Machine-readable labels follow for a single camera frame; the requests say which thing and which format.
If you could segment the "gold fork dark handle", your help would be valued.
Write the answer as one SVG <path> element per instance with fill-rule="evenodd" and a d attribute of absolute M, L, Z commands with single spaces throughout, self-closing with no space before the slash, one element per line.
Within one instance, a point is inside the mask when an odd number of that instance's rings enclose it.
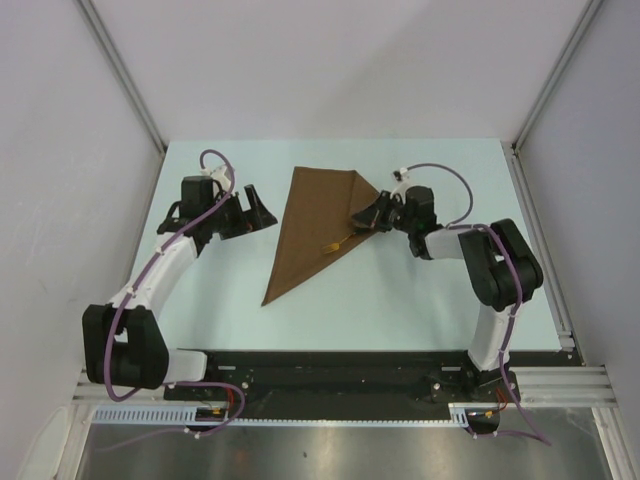
<path fill-rule="evenodd" d="M 346 248 L 350 247 L 352 241 L 356 238 L 356 236 L 357 236 L 357 233 L 355 231 L 352 231 L 341 240 L 334 241 L 332 243 L 329 243 L 323 246 L 321 248 L 321 253 L 323 255 L 331 255 L 336 252 L 345 250 Z"/>

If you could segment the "brown cloth napkin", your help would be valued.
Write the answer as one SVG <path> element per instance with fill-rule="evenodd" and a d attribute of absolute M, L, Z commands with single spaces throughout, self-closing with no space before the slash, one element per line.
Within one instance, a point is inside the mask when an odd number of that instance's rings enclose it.
<path fill-rule="evenodd" d="M 372 204 L 379 192 L 355 170 L 297 166 L 281 222 L 264 306 L 306 282 L 371 238 L 358 232 L 351 215 Z M 357 233 L 349 248 L 323 255 L 321 248 Z"/>

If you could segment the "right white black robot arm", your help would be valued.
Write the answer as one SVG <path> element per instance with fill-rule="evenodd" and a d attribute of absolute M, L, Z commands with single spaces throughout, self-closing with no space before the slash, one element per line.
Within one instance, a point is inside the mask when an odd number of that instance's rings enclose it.
<path fill-rule="evenodd" d="M 358 231 L 407 235 L 412 255 L 423 260 L 460 260 L 480 308 L 473 339 L 461 366 L 461 388 L 484 401 L 503 379 L 515 320 L 522 305 L 544 280 L 542 268 L 516 223 L 446 227 L 437 220 L 435 196 L 424 186 L 404 195 L 382 191 L 365 209 L 351 215 Z"/>

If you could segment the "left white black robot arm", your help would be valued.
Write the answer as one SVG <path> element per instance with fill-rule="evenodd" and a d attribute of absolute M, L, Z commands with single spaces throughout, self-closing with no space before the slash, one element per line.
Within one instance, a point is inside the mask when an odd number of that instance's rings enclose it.
<path fill-rule="evenodd" d="M 181 197 L 158 226 L 147 264 L 107 303 L 91 304 L 83 313 L 90 382 L 133 389 L 186 382 L 202 400 L 219 392 L 221 376 L 207 366 L 206 354 L 168 348 L 158 320 L 178 281 L 214 236 L 228 240 L 276 224 L 255 187 L 247 185 L 244 192 L 247 209 L 224 174 L 182 180 Z"/>

